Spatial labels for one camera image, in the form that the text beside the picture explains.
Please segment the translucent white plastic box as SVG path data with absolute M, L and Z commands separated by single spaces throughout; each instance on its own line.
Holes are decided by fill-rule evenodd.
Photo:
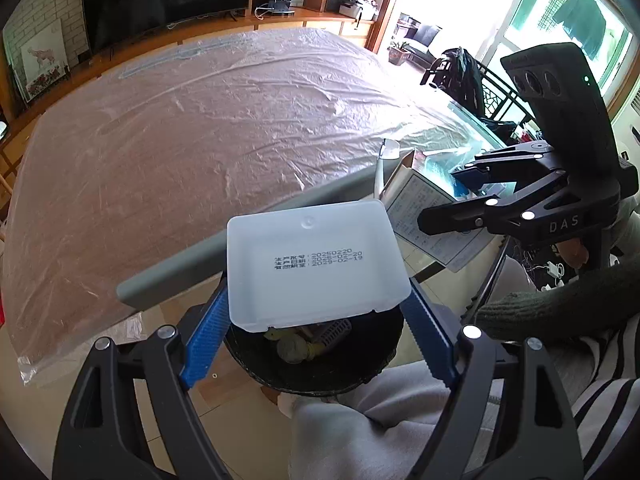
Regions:
M 379 200 L 230 219 L 227 283 L 230 320 L 250 333 L 384 312 L 410 295 Z

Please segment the white blue medicine box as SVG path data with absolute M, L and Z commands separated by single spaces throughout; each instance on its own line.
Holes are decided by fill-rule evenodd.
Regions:
M 459 204 L 476 195 L 442 162 L 451 150 L 413 150 L 378 189 L 395 234 L 452 272 L 460 271 L 494 240 L 480 220 L 454 222 Z

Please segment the black round trash bin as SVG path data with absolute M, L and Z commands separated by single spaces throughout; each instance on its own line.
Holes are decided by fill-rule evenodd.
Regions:
M 393 359 L 404 326 L 400 309 L 249 333 L 231 325 L 224 343 L 256 382 L 328 398 L 370 382 Z

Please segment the grey trousers leg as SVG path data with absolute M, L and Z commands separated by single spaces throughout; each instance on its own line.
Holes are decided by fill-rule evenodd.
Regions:
M 386 368 L 322 400 L 278 393 L 291 421 L 291 479 L 405 479 L 434 434 L 449 389 L 425 362 Z

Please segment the black carved wooden chair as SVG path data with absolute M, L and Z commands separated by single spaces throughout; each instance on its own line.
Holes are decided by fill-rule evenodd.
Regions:
M 462 47 L 442 52 L 420 85 L 445 92 L 506 145 L 517 144 L 516 130 L 534 119 L 518 92 Z

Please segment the striped shirt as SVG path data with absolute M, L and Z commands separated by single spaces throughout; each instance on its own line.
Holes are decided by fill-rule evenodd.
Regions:
M 572 406 L 586 479 L 639 477 L 639 318 L 551 352 Z

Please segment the clear plastic table cover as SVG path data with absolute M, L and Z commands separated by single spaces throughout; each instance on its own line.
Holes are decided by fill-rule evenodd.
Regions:
M 117 285 L 238 214 L 374 165 L 386 139 L 458 166 L 498 139 L 445 93 L 314 28 L 240 32 L 136 58 L 36 122 L 3 251 L 6 329 L 24 384 L 141 325 Z

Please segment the giraffe picture canvas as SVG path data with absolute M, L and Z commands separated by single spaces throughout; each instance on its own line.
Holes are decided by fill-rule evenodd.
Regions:
M 22 50 L 25 91 L 29 101 L 62 78 L 68 69 L 59 18 L 28 40 Z

